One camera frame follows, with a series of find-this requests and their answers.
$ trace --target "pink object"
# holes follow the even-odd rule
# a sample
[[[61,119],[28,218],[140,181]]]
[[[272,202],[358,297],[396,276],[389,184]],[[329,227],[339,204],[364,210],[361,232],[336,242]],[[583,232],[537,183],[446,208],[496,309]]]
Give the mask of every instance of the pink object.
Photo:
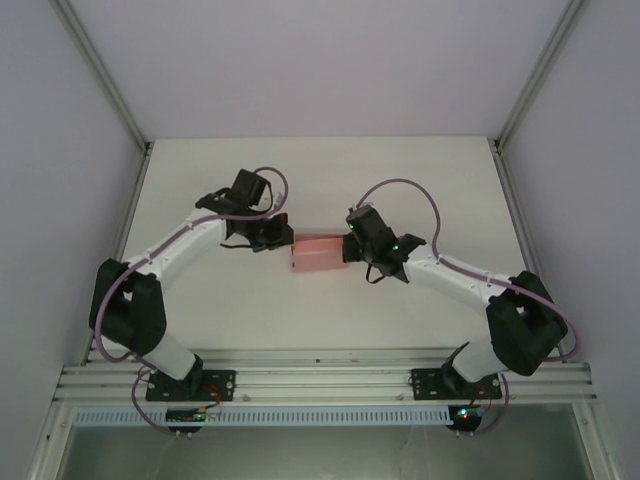
[[[342,235],[297,234],[291,247],[291,269],[294,272],[316,272],[347,268],[342,261]]]

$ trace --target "white wall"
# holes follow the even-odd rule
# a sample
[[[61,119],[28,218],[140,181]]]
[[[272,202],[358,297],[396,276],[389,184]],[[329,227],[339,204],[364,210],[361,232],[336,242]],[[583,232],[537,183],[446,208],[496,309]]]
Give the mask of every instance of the white wall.
[[[556,299],[640,478],[640,3],[593,1],[507,152]]]
[[[72,0],[149,138],[498,134],[565,0]]]
[[[139,157],[44,0],[0,8],[0,112],[0,478],[21,479]]]

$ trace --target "white table surface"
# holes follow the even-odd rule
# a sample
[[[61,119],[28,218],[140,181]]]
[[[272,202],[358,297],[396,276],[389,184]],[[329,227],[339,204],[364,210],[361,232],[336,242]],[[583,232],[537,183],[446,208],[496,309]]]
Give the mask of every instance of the white table surface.
[[[443,253],[496,272],[524,268],[484,137],[159,140],[125,258],[180,224],[204,194],[230,186],[240,168],[262,165],[289,179],[285,211],[298,232],[346,232],[347,209],[370,186],[406,177],[440,207]],[[431,238],[433,212],[417,190],[391,185],[371,200],[397,235]],[[168,328],[202,349],[457,347],[488,332],[484,318],[437,292],[394,279],[369,285],[364,275],[364,265],[294,274],[289,249],[213,248],[166,292]]]

